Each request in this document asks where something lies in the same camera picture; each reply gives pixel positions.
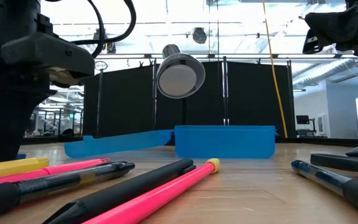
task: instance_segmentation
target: desk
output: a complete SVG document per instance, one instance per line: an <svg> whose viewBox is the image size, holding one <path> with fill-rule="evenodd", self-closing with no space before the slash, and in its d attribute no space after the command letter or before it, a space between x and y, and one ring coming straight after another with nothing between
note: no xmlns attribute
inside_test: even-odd
<svg viewBox="0 0 358 224"><path fill-rule="evenodd" d="M329 190L296 175L290 165L295 159L310 161L311 153L344 154L348 150L334 146L277 144L271 159L223 159L220 173L205 178L143 223L358 223L357 209ZM26 153L27 157L48 156L51 165L75 161L64 154L63 144L22 146L20 153ZM0 216L0 223L42 223L76 198L178 159L173 147L117 152L109 157L115 161L135 162L136 168L124 178L15 209ZM203 162L195 160L196 165Z"/></svg>

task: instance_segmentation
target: black partition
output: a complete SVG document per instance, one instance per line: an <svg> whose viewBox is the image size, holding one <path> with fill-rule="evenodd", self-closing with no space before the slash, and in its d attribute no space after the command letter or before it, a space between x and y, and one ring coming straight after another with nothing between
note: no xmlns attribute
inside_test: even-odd
<svg viewBox="0 0 358 224"><path fill-rule="evenodd" d="M287 66L275 65L288 137L295 137L293 90ZM284 136L271 65L227 63L230 125L274 125Z"/></svg>
<svg viewBox="0 0 358 224"><path fill-rule="evenodd" d="M171 99L157 91L156 129L175 125L220 125L224 119L222 62L203 62L201 88L185 99Z"/></svg>
<svg viewBox="0 0 358 224"><path fill-rule="evenodd" d="M153 129L153 67L105 72L99 137ZM85 80L84 135L97 136L99 75Z"/></svg>

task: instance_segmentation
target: blue plastic tray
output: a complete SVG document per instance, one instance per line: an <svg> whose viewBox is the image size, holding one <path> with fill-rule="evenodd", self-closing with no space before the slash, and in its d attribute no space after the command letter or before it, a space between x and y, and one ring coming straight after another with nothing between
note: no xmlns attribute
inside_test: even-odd
<svg viewBox="0 0 358 224"><path fill-rule="evenodd" d="M175 126L176 154L185 158L258 158L274 155L274 126Z"/></svg>
<svg viewBox="0 0 358 224"><path fill-rule="evenodd" d="M83 141L66 143L65 152L68 157L79 158L163 146L171 140L172 132L173 130L147 131L98 139L84 136Z"/></svg>

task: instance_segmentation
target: pink marker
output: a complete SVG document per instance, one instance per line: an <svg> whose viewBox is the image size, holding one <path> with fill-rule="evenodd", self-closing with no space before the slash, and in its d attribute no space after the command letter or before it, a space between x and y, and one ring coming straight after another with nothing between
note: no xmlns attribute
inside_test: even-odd
<svg viewBox="0 0 358 224"><path fill-rule="evenodd" d="M208 174L219 170L219 159L210 159L203 166L157 187L137 198L111 209L83 224L135 224L147 218Z"/></svg>
<svg viewBox="0 0 358 224"><path fill-rule="evenodd" d="M110 159L91 159L88 161L73 162L70 164L63 164L51 167L45 167L39 170L25 172L22 174L14 174L6 177L0 177L0 184L5 182L15 182L20 180L29 180L37 177L43 177L46 175L59 174L62 172L75 171L85 169L100 164L110 162Z"/></svg>

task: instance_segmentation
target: computer monitor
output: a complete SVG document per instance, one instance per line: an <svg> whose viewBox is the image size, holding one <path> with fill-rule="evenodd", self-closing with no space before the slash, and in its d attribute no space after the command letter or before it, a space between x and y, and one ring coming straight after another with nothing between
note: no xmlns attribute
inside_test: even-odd
<svg viewBox="0 0 358 224"><path fill-rule="evenodd" d="M297 115L296 116L296 123L298 123L298 124L310 124L309 116L308 115Z"/></svg>

